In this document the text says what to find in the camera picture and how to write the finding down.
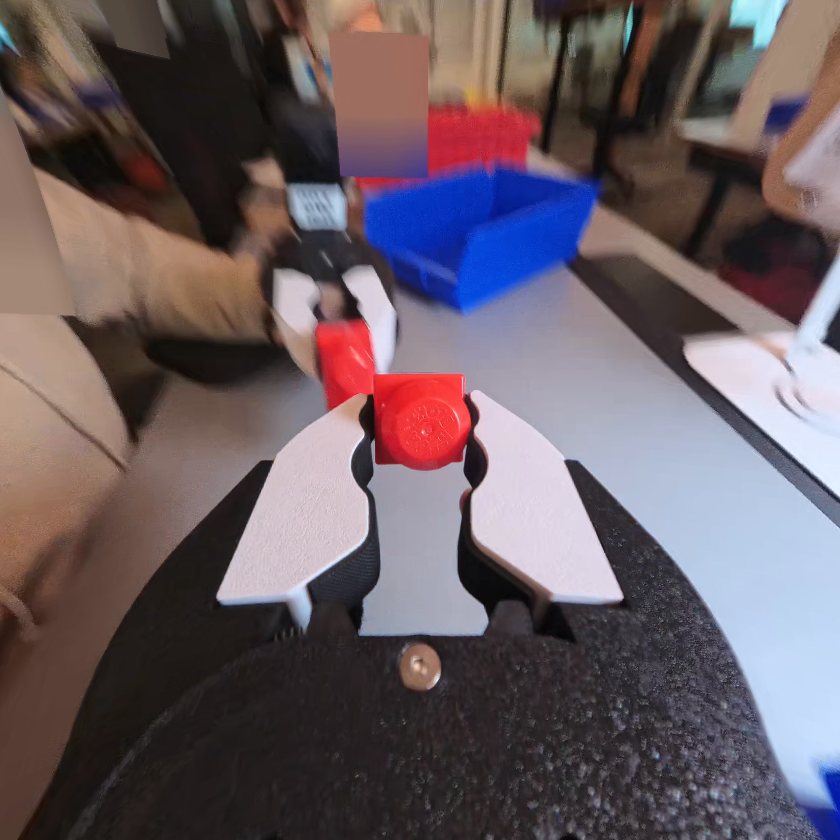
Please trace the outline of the white document stand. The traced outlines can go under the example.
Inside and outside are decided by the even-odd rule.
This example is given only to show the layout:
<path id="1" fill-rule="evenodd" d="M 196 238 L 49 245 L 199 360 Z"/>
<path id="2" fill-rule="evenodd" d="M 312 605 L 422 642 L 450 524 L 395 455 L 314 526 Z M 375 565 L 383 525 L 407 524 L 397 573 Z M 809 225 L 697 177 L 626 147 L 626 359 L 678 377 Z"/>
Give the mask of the white document stand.
<path id="1" fill-rule="evenodd" d="M 690 368 L 835 497 L 839 355 L 825 344 L 838 315 L 839 258 L 793 332 L 691 339 Z"/>

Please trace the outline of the printed instruction sheet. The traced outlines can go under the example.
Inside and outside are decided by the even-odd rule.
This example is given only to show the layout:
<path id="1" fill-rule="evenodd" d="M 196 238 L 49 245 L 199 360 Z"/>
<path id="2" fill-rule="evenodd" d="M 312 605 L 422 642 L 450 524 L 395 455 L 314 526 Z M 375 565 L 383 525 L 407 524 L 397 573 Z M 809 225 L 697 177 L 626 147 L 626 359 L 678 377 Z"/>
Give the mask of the printed instruction sheet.
<path id="1" fill-rule="evenodd" d="M 784 170 L 784 180 L 821 203 L 839 199 L 839 109 L 824 119 Z"/>

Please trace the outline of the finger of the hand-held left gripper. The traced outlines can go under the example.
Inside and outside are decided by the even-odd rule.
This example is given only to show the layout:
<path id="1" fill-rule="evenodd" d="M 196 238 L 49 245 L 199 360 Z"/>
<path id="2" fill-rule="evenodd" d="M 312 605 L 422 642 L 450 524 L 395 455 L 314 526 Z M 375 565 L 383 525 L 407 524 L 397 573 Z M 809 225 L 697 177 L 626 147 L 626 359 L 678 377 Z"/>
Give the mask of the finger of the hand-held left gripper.
<path id="1" fill-rule="evenodd" d="M 396 351 L 398 319 L 383 280 L 373 266 L 354 266 L 343 273 L 342 281 L 371 334 L 375 371 L 388 374 Z"/>
<path id="2" fill-rule="evenodd" d="M 321 299 L 316 281 L 302 271 L 275 268 L 272 271 L 272 317 L 280 342 L 298 369 L 319 377 L 315 307 Z"/>

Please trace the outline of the red two-stud mega block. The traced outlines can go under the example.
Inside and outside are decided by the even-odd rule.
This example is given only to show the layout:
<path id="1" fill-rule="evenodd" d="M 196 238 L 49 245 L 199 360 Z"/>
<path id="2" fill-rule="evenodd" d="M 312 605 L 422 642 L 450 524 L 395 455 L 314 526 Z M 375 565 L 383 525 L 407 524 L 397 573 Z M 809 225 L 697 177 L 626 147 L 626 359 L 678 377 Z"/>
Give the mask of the red two-stud mega block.
<path id="1" fill-rule="evenodd" d="M 364 320 L 321 321 L 315 330 L 318 372 L 329 411 L 374 392 L 375 358 Z"/>

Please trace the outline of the red plastic bin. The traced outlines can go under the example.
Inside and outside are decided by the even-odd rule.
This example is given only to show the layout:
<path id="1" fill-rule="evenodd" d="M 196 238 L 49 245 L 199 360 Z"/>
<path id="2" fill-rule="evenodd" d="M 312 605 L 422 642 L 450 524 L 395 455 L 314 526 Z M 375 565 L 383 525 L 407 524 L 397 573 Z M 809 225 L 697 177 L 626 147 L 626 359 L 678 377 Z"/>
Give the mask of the red plastic bin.
<path id="1" fill-rule="evenodd" d="M 425 119 L 397 129 L 352 152 L 347 177 L 364 193 L 418 186 L 446 174 L 524 166 L 540 117 L 511 106 L 432 107 Z"/>

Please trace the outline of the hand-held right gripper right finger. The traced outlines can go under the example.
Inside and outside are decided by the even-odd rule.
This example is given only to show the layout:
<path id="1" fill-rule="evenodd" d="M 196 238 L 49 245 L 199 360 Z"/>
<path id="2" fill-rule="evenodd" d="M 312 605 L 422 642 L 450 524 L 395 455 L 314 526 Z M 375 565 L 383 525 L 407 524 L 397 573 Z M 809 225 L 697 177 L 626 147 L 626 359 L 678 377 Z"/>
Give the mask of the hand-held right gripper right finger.
<path id="1" fill-rule="evenodd" d="M 561 452 L 483 392 L 471 392 L 469 483 L 458 577 L 491 616 L 524 604 L 543 627 L 558 605 L 620 606 L 624 593 Z"/>

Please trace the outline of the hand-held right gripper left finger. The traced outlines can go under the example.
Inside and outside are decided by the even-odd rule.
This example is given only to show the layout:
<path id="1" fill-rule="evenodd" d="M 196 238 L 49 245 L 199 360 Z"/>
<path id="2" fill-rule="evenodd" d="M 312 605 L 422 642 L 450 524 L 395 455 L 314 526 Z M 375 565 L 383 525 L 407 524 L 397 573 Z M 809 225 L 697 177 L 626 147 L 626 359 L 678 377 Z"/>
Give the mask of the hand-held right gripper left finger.
<path id="1" fill-rule="evenodd" d="M 372 399 L 355 395 L 284 445 L 217 589 L 219 605 L 282 604 L 305 630 L 317 605 L 338 603 L 361 626 L 381 573 L 372 433 Z"/>

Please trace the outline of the person's left forearm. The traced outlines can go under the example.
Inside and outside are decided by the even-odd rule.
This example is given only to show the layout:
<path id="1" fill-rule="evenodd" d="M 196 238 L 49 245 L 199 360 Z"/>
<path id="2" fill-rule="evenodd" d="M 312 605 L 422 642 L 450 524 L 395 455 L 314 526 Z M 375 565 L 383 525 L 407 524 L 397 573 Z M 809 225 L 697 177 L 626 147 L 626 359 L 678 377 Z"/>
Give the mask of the person's left forearm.
<path id="1" fill-rule="evenodd" d="M 79 320 L 151 338 L 269 343 L 261 266 L 125 215 L 34 169 Z"/>

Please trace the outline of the blue plastic bin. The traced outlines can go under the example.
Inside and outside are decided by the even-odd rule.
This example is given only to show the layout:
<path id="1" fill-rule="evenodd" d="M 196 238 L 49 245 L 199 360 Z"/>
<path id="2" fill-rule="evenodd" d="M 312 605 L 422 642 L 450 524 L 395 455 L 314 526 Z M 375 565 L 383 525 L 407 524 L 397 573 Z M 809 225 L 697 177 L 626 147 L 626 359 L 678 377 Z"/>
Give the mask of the blue plastic bin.
<path id="1" fill-rule="evenodd" d="M 822 764 L 820 775 L 830 805 L 804 804 L 802 809 L 822 839 L 839 839 L 839 762 Z"/>
<path id="2" fill-rule="evenodd" d="M 364 231 L 407 288 L 471 312 L 566 266 L 599 182 L 498 167 L 453 171 L 364 198 Z"/>

